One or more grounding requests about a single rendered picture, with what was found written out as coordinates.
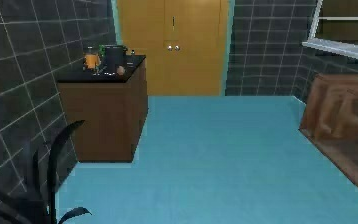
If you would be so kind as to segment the orange glass jar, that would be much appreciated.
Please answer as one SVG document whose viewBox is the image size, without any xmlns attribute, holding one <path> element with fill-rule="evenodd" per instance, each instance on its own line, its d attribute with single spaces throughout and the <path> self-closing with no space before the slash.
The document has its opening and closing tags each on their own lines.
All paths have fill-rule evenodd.
<svg viewBox="0 0 358 224">
<path fill-rule="evenodd" d="M 100 65 L 99 53 L 92 46 L 86 48 L 84 60 L 84 65 L 86 69 L 95 71 Z"/>
</svg>

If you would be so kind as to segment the dark leafy house plant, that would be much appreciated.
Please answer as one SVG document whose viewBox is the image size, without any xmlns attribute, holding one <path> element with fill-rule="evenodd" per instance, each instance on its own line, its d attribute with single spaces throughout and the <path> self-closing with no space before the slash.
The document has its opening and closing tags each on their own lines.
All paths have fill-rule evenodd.
<svg viewBox="0 0 358 224">
<path fill-rule="evenodd" d="M 15 198 L 0 190 L 0 201 L 15 210 L 30 224 L 64 224 L 69 219 L 91 214 L 85 207 L 76 207 L 67 211 L 60 219 L 57 219 L 56 215 L 58 157 L 71 135 L 83 124 L 84 120 L 74 121 L 67 125 L 51 142 L 47 168 L 47 200 L 43 199 L 41 193 L 38 151 L 31 153 L 29 148 L 24 148 L 26 156 L 24 184 L 27 191 L 21 197 Z"/>
</svg>

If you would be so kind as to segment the yellow wooden cupboard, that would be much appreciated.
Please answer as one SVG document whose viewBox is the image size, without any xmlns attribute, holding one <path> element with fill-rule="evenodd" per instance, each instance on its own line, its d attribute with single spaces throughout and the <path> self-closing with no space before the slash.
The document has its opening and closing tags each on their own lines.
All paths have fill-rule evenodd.
<svg viewBox="0 0 358 224">
<path fill-rule="evenodd" d="M 120 35 L 146 57 L 150 95 L 221 91 L 228 0 L 117 0 Z"/>
</svg>

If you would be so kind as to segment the brown wooden furniture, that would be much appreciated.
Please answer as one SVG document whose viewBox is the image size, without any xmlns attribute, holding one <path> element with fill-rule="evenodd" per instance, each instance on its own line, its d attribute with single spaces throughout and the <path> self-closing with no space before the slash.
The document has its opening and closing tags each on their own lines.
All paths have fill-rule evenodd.
<svg viewBox="0 0 358 224">
<path fill-rule="evenodd" d="M 299 131 L 358 188 L 358 75 L 317 75 Z"/>
</svg>

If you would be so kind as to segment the black pot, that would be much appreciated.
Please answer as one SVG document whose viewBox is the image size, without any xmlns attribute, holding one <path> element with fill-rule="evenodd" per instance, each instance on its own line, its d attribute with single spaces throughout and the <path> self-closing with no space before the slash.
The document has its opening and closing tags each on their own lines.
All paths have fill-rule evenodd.
<svg viewBox="0 0 358 224">
<path fill-rule="evenodd" d="M 125 45 L 106 45 L 104 50 L 104 63 L 107 72 L 115 73 L 119 66 L 126 64 L 126 52 L 128 48 Z"/>
</svg>

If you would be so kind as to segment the white framed window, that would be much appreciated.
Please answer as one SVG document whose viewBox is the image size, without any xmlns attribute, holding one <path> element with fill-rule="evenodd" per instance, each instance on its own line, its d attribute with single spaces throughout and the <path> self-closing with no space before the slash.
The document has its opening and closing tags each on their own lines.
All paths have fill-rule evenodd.
<svg viewBox="0 0 358 224">
<path fill-rule="evenodd" d="M 358 60 L 358 0 L 317 0 L 302 45 Z"/>
</svg>

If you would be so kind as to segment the brown cabinet with black top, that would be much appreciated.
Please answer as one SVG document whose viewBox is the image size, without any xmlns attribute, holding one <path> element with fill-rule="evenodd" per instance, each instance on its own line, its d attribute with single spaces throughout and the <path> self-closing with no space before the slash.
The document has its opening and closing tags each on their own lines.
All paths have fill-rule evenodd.
<svg viewBox="0 0 358 224">
<path fill-rule="evenodd" d="M 73 137 L 80 162 L 131 162 L 148 114 L 144 55 L 129 56 L 125 73 L 72 72 L 57 81 L 67 120 L 84 124 Z"/>
</svg>

